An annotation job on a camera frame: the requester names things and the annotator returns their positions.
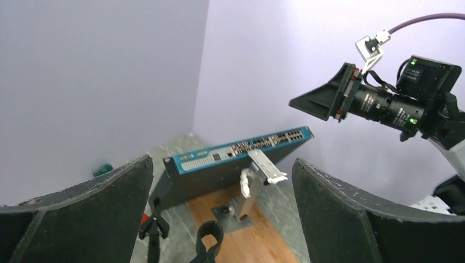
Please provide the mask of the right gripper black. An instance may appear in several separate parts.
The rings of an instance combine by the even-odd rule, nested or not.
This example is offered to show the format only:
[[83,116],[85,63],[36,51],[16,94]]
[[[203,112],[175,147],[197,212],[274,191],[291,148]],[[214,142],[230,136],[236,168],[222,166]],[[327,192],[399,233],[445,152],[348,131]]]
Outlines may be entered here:
[[323,121],[334,117],[344,120],[362,82],[362,74],[355,64],[345,63],[326,84],[289,101],[291,108]]

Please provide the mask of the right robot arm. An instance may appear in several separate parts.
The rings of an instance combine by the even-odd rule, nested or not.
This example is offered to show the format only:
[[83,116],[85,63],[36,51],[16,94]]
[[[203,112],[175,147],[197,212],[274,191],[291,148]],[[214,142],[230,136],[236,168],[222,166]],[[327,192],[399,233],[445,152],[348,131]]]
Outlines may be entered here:
[[458,65],[412,56],[401,64],[392,85],[373,70],[362,72],[345,63],[326,84],[291,99],[289,105],[323,121],[342,121],[353,114],[399,130],[402,142],[420,133],[456,175],[417,208],[437,205],[447,214],[464,215],[464,112],[451,92],[461,72]]

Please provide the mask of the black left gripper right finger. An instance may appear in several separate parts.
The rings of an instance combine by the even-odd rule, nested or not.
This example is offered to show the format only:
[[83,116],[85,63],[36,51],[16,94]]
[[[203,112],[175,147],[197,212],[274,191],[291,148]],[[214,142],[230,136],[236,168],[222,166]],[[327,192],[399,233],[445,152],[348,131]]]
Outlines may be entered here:
[[433,192],[445,213],[375,196],[301,158],[292,183],[311,262],[464,262],[464,181],[458,175]]

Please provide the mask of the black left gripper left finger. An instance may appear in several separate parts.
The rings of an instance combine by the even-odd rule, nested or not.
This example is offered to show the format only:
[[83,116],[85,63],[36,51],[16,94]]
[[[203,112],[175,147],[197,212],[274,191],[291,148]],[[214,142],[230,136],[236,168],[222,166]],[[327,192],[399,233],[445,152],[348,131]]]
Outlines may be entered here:
[[153,180],[143,155],[62,191],[1,207],[1,262],[130,262]]

